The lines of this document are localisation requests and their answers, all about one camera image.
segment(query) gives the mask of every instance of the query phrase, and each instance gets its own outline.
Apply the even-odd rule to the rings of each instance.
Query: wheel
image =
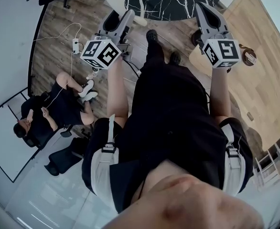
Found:
[[[202,32],[200,29],[198,29],[196,32],[194,32],[191,36],[191,43],[196,47],[198,45],[197,40],[201,38]]]

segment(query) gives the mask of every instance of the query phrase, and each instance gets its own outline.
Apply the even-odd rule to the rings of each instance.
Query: seated person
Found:
[[[94,116],[89,103],[89,100],[97,96],[97,92],[89,92],[93,84],[93,80],[90,80],[81,86],[68,73],[60,72],[50,92],[48,104],[41,96],[33,96],[22,104],[22,119],[14,126],[14,133],[19,138],[27,137],[37,141],[64,125],[93,123]],[[85,105],[83,112],[72,89],[78,91],[82,98]]]
[[[213,69],[209,112],[204,87],[179,54],[166,64],[157,32],[147,40],[131,116],[118,59],[108,70],[110,119],[96,121],[82,164],[85,185],[120,213],[106,228],[262,228],[261,216],[233,197],[253,157],[231,118],[226,68]],[[244,163],[241,175],[226,169],[229,155],[236,170]]]

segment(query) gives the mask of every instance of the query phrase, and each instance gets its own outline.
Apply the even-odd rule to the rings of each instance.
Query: man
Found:
[[[14,126],[15,134],[19,138],[27,137],[39,141],[56,131],[58,127],[93,123],[94,116],[89,103],[89,100],[97,96],[97,92],[89,92],[93,85],[94,82],[90,80],[81,86],[68,73],[60,72],[47,103],[41,96],[34,96],[22,104],[22,119]],[[72,89],[78,91],[82,98],[85,105],[83,112]]]
[[[106,228],[262,228],[251,206],[222,191],[242,191],[252,173],[241,123],[230,118],[226,69],[213,69],[209,113],[205,89],[179,54],[166,65],[155,30],[147,41],[132,115],[117,60],[108,70],[111,118],[97,120],[83,161],[86,186],[124,211]],[[231,183],[225,166],[236,158],[241,172]]]

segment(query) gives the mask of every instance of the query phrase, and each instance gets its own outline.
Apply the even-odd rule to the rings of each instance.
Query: white sneaker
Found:
[[[93,98],[95,98],[96,96],[98,95],[97,92],[89,92],[85,97],[82,98],[82,102],[86,102],[86,101],[89,101]]]
[[[89,80],[85,85],[82,85],[83,91],[81,93],[78,93],[78,95],[80,97],[85,97],[87,93],[92,89],[93,85],[94,85],[94,81]]]

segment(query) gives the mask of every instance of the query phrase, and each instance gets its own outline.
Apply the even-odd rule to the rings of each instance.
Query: wooden floor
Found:
[[[55,0],[48,5],[44,15],[38,38],[58,36],[69,24],[78,22],[82,24],[82,29],[78,34],[79,41],[83,44],[97,32],[100,21],[111,11],[111,8],[104,4],[104,0],[69,0],[70,9],[63,8],[63,0]],[[38,41],[35,46],[32,62],[32,92],[39,95],[44,91],[50,91],[59,72],[70,73],[72,39],[75,37],[79,25],[71,25],[58,39],[45,39]],[[198,29],[196,19],[184,21],[151,21],[148,20],[147,27],[134,25],[128,35],[128,39],[133,44],[132,62],[139,68],[145,63],[147,41],[145,34],[149,29],[155,29],[159,34],[160,42],[163,45],[166,61],[171,52],[178,50],[182,56],[182,63],[198,78],[204,88],[209,92],[211,79],[200,73],[189,62],[189,54],[194,49],[190,42],[190,35]],[[72,76],[77,82],[86,82],[86,76],[92,73],[91,67],[80,60],[79,55],[72,55],[73,70]],[[125,84],[128,93],[129,109],[131,110],[132,99],[137,77],[134,72],[125,65]],[[107,72],[100,71],[94,78],[93,90],[98,92],[98,97],[91,106],[95,118],[106,116],[107,102]],[[88,127],[76,126],[74,131],[80,134],[80,129]],[[251,140],[252,146],[256,147],[255,156],[263,155],[258,152],[260,143],[254,138]]]

